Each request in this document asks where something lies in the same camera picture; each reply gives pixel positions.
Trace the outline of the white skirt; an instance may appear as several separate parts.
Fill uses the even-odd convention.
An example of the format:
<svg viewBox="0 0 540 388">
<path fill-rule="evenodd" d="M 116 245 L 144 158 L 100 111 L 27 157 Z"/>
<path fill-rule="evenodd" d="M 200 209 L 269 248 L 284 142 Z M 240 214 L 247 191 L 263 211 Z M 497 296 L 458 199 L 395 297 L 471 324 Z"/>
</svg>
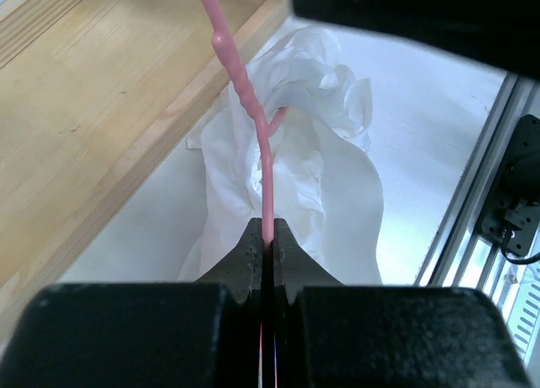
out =
<svg viewBox="0 0 540 388">
<path fill-rule="evenodd" d="M 274 212 L 300 247 L 345 284 L 381 282 L 376 246 L 384 209 L 381 180 L 367 156 L 372 93 L 340 62 L 337 37 L 306 26 L 282 37 L 246 67 L 273 130 Z M 189 132 L 201 151 L 208 216 L 181 267 L 193 280 L 239 241 L 262 212 L 262 160 L 255 125 L 232 87 Z"/>
</svg>

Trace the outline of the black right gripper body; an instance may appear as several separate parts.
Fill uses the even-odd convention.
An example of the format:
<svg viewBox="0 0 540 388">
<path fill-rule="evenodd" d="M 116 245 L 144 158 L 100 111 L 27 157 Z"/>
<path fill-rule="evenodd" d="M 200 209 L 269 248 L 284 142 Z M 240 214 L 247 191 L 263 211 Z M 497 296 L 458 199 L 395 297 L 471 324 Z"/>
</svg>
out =
<svg viewBox="0 0 540 388">
<path fill-rule="evenodd" d="M 539 0 L 291 0 L 294 14 L 539 76 Z"/>
</svg>

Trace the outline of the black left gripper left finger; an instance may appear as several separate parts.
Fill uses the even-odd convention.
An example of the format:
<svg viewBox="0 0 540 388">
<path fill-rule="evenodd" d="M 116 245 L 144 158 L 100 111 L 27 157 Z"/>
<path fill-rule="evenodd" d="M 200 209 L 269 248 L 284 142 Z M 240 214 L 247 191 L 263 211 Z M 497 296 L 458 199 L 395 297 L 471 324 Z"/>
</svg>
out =
<svg viewBox="0 0 540 388">
<path fill-rule="evenodd" d="M 56 283 L 27 304 L 4 387 L 260 387 L 262 222 L 192 283 Z"/>
</svg>

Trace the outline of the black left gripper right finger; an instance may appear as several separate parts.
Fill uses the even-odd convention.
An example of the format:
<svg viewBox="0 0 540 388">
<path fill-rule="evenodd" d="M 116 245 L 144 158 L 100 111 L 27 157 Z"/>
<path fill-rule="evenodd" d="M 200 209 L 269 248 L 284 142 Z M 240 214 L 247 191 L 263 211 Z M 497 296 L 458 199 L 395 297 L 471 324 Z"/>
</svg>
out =
<svg viewBox="0 0 540 388">
<path fill-rule="evenodd" d="M 473 288 L 348 286 L 274 223 L 280 387 L 528 387 L 492 301 Z"/>
</svg>

